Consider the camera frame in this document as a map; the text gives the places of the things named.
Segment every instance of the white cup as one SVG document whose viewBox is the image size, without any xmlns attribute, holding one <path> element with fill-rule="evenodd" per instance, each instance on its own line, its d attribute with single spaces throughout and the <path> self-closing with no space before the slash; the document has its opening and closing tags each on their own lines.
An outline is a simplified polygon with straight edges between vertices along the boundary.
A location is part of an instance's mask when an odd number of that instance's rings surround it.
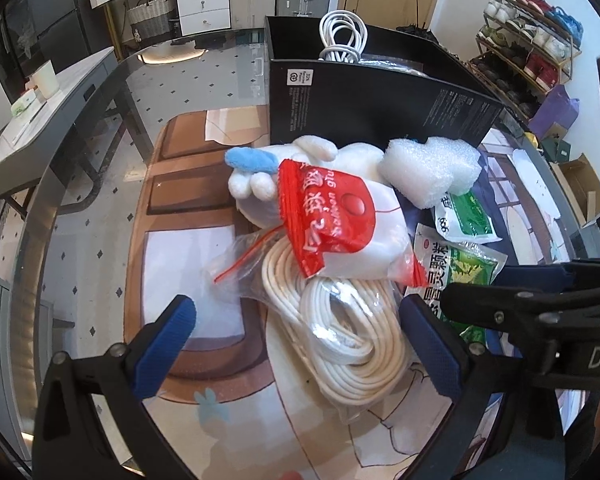
<svg viewBox="0 0 600 480">
<path fill-rule="evenodd" d="M 54 66 L 51 60 L 47 61 L 43 66 L 37 69 L 32 75 L 31 79 L 36 86 L 42 92 L 42 97 L 49 99 L 59 89 L 58 78 L 56 72 L 54 72 Z"/>
</svg>

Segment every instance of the purple bag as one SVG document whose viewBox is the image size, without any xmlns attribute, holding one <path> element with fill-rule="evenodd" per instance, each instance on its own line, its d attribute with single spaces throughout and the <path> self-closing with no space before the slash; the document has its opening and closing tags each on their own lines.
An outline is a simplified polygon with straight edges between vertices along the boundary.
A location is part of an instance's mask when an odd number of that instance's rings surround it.
<svg viewBox="0 0 600 480">
<path fill-rule="evenodd" d="M 571 99 L 564 85 L 557 85 L 547 94 L 538 113 L 529 121 L 528 127 L 542 140 L 554 124 L 559 124 L 565 130 L 571 128 L 579 113 L 580 100 Z"/>
</svg>

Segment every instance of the glass table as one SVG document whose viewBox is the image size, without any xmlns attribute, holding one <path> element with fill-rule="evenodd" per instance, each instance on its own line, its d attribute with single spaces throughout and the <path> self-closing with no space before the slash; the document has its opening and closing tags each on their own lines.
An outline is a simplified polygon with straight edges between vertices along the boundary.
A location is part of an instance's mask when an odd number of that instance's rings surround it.
<svg viewBox="0 0 600 480">
<path fill-rule="evenodd" d="M 79 358 L 129 341 L 176 294 L 187 294 L 198 308 L 196 329 L 144 405 L 196 476 L 275 480 L 294 470 L 305 480 L 392 480 L 450 405 L 426 370 L 413 365 L 383 402 L 342 424 L 276 317 L 251 300 L 213 299 L 203 283 L 203 266 L 252 230 L 228 194 L 223 155 L 231 145 L 268 143 L 262 40 L 260 30 L 223 32 L 152 47 L 123 61 L 89 99 L 36 189 L 14 261 L 10 352 L 19 417 L 30 427 L 48 365 L 39 352 L 40 301 L 75 323 L 51 331 L 53 351 Z M 544 174 L 562 217 L 540 208 L 516 150 L 549 171 L 533 149 L 497 129 L 482 146 L 510 261 L 568 261 L 568 204 Z M 95 397 L 116 457 L 134 468 L 105 399 Z M 562 399 L 565 424 L 580 402 L 574 398 Z M 497 408 L 485 414 L 467 463 Z"/>
</svg>

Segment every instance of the green medicine packet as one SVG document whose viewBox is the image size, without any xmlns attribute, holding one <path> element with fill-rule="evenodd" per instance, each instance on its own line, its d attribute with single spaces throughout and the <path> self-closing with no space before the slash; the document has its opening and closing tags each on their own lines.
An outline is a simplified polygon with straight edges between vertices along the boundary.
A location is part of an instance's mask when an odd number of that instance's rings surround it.
<svg viewBox="0 0 600 480">
<path fill-rule="evenodd" d="M 488 244 L 502 240 L 472 191 L 460 196 L 446 193 L 436 204 L 434 215 L 438 233 L 450 242 Z"/>
<path fill-rule="evenodd" d="M 507 261 L 507 255 L 472 242 L 453 244 L 438 232 L 418 224 L 413 253 L 425 269 L 427 286 L 407 287 L 404 295 L 417 294 L 433 313 L 448 322 L 467 343 L 486 344 L 484 329 L 451 321 L 440 310 L 440 292 L 449 283 L 489 285 Z"/>
</svg>

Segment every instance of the white cable bundle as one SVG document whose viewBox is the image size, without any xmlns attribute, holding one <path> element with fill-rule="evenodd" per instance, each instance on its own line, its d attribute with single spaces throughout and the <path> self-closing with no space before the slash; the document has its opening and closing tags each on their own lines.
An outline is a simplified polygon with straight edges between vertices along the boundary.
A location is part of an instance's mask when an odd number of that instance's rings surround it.
<svg viewBox="0 0 600 480">
<path fill-rule="evenodd" d="M 296 353 L 328 399 L 366 406 L 391 392 L 413 350 L 400 329 L 388 280 L 305 280 L 283 237 L 264 258 L 262 282 Z M 341 299 L 355 331 L 334 316 L 332 294 Z"/>
<path fill-rule="evenodd" d="M 339 30 L 350 30 L 347 44 L 336 43 Z M 348 10 L 332 10 L 320 20 L 320 39 L 324 49 L 320 53 L 321 60 L 357 63 L 366 46 L 365 22 Z"/>
</svg>

